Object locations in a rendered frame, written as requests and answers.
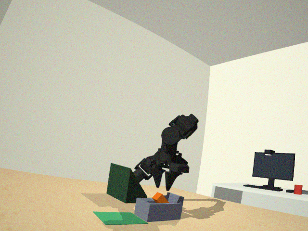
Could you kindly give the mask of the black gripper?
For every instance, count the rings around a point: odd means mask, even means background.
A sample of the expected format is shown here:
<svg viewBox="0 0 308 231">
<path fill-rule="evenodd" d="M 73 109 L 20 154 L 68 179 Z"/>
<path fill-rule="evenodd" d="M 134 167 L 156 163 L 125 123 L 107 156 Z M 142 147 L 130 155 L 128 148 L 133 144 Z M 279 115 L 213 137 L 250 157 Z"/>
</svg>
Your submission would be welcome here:
<svg viewBox="0 0 308 231">
<path fill-rule="evenodd" d="M 146 160 L 145 166 L 150 167 L 157 188 L 159 188 L 162 174 L 165 172 L 166 191 L 169 191 L 179 175 L 189 173 L 189 166 L 175 162 L 176 154 L 179 154 L 176 147 L 161 145 L 158 150 L 160 158 Z M 168 168 L 169 171 L 165 171 L 163 168 Z"/>
</svg>

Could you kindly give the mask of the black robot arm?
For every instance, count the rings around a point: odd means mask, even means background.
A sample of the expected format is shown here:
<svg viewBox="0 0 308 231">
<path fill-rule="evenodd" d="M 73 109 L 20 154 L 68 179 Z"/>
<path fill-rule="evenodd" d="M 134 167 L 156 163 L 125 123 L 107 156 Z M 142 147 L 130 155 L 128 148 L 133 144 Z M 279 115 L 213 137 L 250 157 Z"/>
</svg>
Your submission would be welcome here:
<svg viewBox="0 0 308 231">
<path fill-rule="evenodd" d="M 167 127 L 162 131 L 162 145 L 172 146 L 177 148 L 178 141 L 180 139 L 188 139 L 197 129 L 198 119 L 190 114 L 189 116 L 179 115 L 175 119 L 173 119 L 169 125 L 171 127 Z M 149 156 L 147 158 L 143 158 L 136 166 L 133 174 L 135 175 L 138 182 L 142 181 L 144 178 L 148 180 L 153 175 L 149 166 L 145 166 L 146 160 L 153 159 L 157 160 L 160 158 L 160 151 L 157 151 L 154 155 Z M 182 158 L 182 153 L 176 155 L 175 162 L 178 164 L 187 165 L 188 162 Z M 146 172 L 144 172 L 140 167 Z M 147 176 L 146 174 L 150 174 Z"/>
</svg>

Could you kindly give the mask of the orange l-shaped part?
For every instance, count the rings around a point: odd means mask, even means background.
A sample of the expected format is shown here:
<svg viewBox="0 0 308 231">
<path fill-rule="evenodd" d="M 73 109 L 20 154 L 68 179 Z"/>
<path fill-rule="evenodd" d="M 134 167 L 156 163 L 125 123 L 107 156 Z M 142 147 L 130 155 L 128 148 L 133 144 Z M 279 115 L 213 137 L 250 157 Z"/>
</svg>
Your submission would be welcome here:
<svg viewBox="0 0 308 231">
<path fill-rule="evenodd" d="M 156 202 L 156 203 L 169 203 L 166 198 L 163 196 L 163 194 L 157 192 L 152 199 Z"/>
</svg>

